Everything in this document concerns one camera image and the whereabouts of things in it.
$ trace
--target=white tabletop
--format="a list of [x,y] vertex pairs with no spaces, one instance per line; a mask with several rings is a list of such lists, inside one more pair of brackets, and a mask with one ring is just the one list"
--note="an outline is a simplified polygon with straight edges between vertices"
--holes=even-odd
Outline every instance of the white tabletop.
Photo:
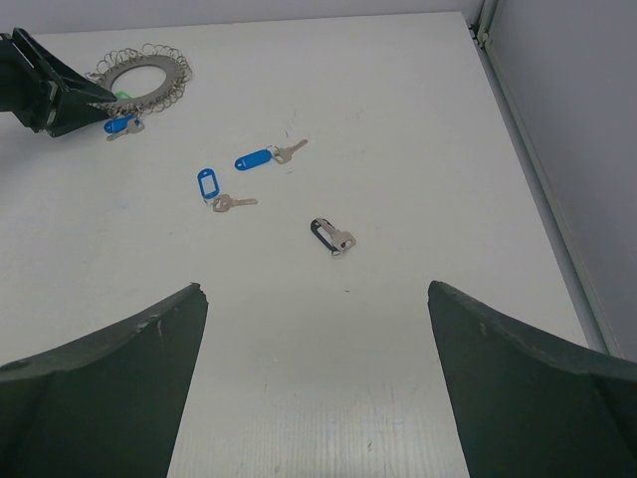
[[[146,42],[194,71],[113,142],[0,118],[0,362],[189,282],[208,297],[170,476],[467,476],[432,280],[584,345],[460,13],[38,39],[80,72]],[[302,138],[286,165],[233,167]],[[204,167],[259,204],[213,212]],[[358,244],[332,259],[316,217]]]

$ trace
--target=robotic arm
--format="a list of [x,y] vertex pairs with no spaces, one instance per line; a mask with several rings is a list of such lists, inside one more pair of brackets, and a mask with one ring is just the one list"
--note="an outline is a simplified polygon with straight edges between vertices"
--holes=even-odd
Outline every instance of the robotic arm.
[[52,137],[108,120],[95,105],[116,96],[51,55],[21,28],[0,34],[0,112]]

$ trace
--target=white table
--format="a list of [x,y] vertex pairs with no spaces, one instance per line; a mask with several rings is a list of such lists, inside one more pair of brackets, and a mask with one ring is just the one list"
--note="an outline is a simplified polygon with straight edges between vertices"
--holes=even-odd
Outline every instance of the white table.
[[[208,324],[170,476],[467,476],[431,332],[442,280],[584,337],[462,16],[39,37],[80,72],[181,49],[146,130],[51,139],[0,118],[0,362],[199,282]],[[238,172],[268,144],[310,144]],[[259,205],[214,213],[196,174]],[[333,260],[326,217],[358,244]]]

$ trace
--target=gray wall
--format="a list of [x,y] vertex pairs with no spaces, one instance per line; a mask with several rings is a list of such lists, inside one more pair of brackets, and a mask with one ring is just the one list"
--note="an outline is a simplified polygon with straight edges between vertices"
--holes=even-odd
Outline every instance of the gray wall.
[[635,0],[500,0],[487,43],[601,333],[633,360],[635,25]]
[[474,21],[480,5],[482,0],[2,0],[0,31],[82,32],[457,10]]

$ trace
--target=silver key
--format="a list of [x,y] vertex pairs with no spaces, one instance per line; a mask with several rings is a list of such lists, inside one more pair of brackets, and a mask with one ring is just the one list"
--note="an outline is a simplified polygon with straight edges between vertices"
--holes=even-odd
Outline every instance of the silver key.
[[233,199],[228,194],[219,194],[212,201],[212,210],[215,212],[228,212],[235,206],[252,206],[258,204],[256,199]]
[[309,141],[307,139],[303,139],[292,147],[275,147],[272,157],[278,164],[285,164],[286,162],[290,162],[292,160],[292,155],[303,146],[308,144],[308,142]]
[[117,139],[120,136],[124,136],[125,134],[129,134],[130,132],[136,133],[143,131],[145,127],[146,125],[139,119],[131,118],[128,120],[128,122],[126,123],[126,127],[123,130],[121,130],[120,132],[116,132],[115,134],[111,134],[106,138],[106,140],[113,141],[114,139]]
[[326,219],[318,217],[315,222],[327,233],[331,238],[332,256],[340,256],[356,245],[356,239],[347,231],[339,231],[331,225]]

